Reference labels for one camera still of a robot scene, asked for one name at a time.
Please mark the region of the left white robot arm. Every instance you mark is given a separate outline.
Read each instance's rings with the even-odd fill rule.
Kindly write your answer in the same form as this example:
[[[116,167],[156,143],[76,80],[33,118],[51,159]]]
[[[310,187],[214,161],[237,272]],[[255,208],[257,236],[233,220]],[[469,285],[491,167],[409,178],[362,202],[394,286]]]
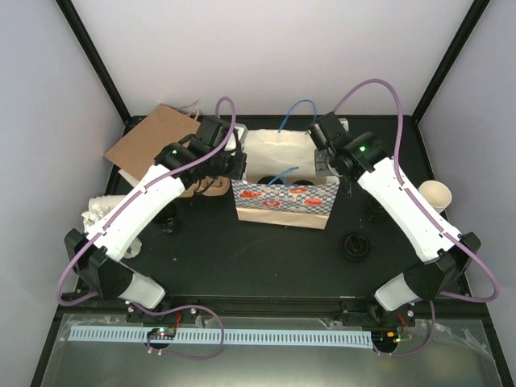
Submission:
[[[144,307],[156,322],[167,320],[173,302],[162,285],[126,266],[123,256],[140,232],[194,183],[207,177],[243,176],[247,155],[243,124],[216,117],[201,121],[196,133],[165,146],[132,191],[84,232],[72,229],[64,238],[69,255],[66,273],[77,274],[90,292],[78,298],[117,298]]]

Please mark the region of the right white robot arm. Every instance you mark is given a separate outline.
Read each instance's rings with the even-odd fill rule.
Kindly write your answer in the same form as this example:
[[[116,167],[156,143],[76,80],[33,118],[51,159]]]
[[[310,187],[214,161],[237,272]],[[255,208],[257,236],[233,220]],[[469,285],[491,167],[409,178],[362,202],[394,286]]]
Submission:
[[[481,246],[472,232],[462,233],[439,214],[402,171],[395,169],[371,132],[354,136],[330,112],[307,127],[328,169],[371,195],[410,241],[418,263],[384,283],[366,305],[376,325],[391,320],[410,302],[432,301],[472,263]]]

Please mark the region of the black plastic cup lid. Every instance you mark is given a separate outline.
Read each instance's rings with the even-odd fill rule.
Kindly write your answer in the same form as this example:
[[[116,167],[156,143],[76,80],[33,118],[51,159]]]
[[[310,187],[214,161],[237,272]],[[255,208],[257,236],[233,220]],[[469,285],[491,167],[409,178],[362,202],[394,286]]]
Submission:
[[[311,186],[314,185],[314,182],[312,180],[306,179],[306,178],[300,178],[296,177],[293,179],[290,183],[292,186]]]

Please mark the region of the blue checkered paper bag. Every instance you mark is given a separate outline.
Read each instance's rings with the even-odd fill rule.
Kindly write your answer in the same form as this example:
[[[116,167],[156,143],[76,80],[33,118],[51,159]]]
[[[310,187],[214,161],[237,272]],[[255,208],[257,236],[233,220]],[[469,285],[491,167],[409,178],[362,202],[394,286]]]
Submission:
[[[338,177],[317,177],[314,146],[303,129],[286,128],[289,116],[304,100],[295,102],[277,129],[249,131],[243,144],[247,165],[241,180],[232,180],[238,220],[316,230],[326,228],[339,190]],[[279,177],[282,185],[262,185],[262,177]],[[296,177],[311,186],[292,186]]]

